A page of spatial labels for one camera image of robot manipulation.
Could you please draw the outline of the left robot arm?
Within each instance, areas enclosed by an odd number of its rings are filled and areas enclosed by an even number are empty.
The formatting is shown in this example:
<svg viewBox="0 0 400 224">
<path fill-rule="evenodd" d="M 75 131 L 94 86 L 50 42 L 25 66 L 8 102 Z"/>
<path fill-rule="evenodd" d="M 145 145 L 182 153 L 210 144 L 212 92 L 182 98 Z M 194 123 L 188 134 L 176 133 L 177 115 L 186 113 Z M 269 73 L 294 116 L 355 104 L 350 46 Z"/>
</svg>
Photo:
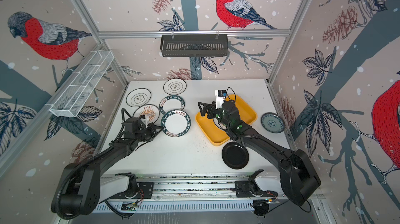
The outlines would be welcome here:
<svg viewBox="0 0 400 224">
<path fill-rule="evenodd" d="M 145 124 L 142 117 L 131 117 L 109 148 L 81 163 L 67 165 L 51 203 L 51 211 L 69 220 L 92 213 L 101 199 L 101 176 L 120 160 L 132 154 L 139 143 L 153 141 L 163 130 L 154 123 Z"/>
</svg>

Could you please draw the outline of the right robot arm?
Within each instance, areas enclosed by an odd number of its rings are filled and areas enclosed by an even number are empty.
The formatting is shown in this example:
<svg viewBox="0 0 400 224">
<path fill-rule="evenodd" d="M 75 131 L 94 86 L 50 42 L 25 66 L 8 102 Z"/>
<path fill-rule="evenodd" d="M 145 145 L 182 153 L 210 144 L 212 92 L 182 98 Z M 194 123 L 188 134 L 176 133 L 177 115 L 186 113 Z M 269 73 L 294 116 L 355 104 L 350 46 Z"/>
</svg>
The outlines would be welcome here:
<svg viewBox="0 0 400 224">
<path fill-rule="evenodd" d="M 310 158 L 303 150 L 284 148 L 258 133 L 241 120 L 233 100 L 220 108 L 212 104 L 198 103 L 201 116 L 216 119 L 226 126 L 226 134 L 232 141 L 239 141 L 268 160 L 280 173 L 280 183 L 285 196 L 297 206 L 302 206 L 321 186 L 321 180 Z"/>
</svg>

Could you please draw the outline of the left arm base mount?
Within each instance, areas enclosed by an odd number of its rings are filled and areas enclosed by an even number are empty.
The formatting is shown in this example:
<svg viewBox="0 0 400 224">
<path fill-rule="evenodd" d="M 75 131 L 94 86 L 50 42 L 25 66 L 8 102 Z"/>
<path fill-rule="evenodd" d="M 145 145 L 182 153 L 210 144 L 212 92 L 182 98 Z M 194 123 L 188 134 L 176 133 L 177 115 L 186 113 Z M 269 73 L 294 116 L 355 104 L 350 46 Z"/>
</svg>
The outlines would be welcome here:
<svg viewBox="0 0 400 224">
<path fill-rule="evenodd" d="M 114 196 L 115 199 L 151 199 L 154 190 L 154 182 L 138 181 L 136 174 L 119 173 L 117 178 L 128 179 L 128 186 L 125 191 Z"/>
</svg>

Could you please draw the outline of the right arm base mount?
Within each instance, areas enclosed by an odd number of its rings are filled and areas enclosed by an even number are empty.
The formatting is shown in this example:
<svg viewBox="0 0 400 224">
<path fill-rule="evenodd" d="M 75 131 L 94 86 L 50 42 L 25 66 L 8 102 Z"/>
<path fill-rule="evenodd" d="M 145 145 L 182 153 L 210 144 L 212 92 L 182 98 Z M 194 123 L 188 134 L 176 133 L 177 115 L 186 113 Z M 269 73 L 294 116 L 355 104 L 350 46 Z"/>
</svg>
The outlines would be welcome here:
<svg viewBox="0 0 400 224">
<path fill-rule="evenodd" d="M 235 181 L 234 184 L 237 198 L 276 198 L 283 192 L 278 177 L 263 169 L 257 170 L 247 180 Z"/>
</svg>

